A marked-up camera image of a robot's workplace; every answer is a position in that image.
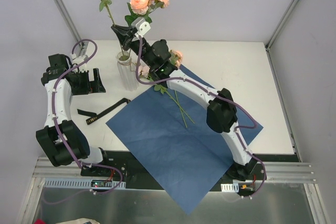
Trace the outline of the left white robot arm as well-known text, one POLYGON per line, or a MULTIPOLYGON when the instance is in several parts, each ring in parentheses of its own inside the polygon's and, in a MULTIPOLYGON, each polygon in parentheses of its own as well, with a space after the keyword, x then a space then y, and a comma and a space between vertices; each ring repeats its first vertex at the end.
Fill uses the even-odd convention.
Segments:
POLYGON ((87 55, 48 57, 50 66, 41 78, 48 98, 47 118, 44 127, 36 132, 37 142, 54 166, 67 166, 75 158, 92 163, 99 176, 110 173, 111 164, 105 160, 104 151, 91 147, 87 138, 71 118, 70 105, 75 95, 104 93, 99 70, 93 69, 94 80, 89 79, 87 55))

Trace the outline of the black gold-lettered ribbon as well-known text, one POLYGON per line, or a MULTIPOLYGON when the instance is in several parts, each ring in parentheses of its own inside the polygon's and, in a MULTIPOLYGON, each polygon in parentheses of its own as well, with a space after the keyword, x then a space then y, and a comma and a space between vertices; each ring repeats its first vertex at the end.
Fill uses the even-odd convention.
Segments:
POLYGON ((100 113, 95 113, 95 112, 89 112, 89 111, 84 111, 84 110, 77 110, 77 113, 79 115, 83 115, 88 117, 88 119, 86 119, 86 124, 90 125, 94 122, 96 122, 97 120, 99 120, 100 118, 104 117, 105 115, 107 115, 108 113, 110 113, 111 111, 113 111, 114 109, 116 109, 117 107, 119 107, 120 105, 126 103, 130 103, 131 100, 127 99, 127 98, 122 98, 121 100, 119 100, 117 103, 115 103, 114 105, 108 107, 107 109, 103 110, 100 113))

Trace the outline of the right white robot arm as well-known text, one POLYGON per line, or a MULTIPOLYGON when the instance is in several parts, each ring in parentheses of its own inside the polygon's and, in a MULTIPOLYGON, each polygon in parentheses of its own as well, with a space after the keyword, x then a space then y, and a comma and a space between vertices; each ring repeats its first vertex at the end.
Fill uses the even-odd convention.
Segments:
POLYGON ((228 145, 234 163, 227 171, 233 179, 245 181, 255 173, 256 158, 248 151, 240 132, 237 110, 240 105, 234 102, 229 90, 220 91, 190 78, 171 62, 171 53, 165 39, 150 45, 144 38, 143 28, 112 25, 122 49, 132 50, 137 61, 143 61, 149 68, 150 84, 177 91, 192 99, 206 110, 206 124, 220 134, 228 145))

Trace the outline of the blue wrapping paper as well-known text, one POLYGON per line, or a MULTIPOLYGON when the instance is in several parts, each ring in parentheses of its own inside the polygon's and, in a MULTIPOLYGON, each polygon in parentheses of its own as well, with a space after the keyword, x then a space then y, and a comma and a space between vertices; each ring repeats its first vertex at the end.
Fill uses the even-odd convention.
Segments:
MULTIPOLYGON (((206 83, 185 67, 190 78, 206 83)), ((149 88, 107 121, 108 128, 155 178, 170 197, 190 214, 233 165, 222 136, 206 124, 206 110, 177 92, 187 118, 167 94, 149 88)), ((263 127, 240 107, 240 132, 247 146, 263 127)))

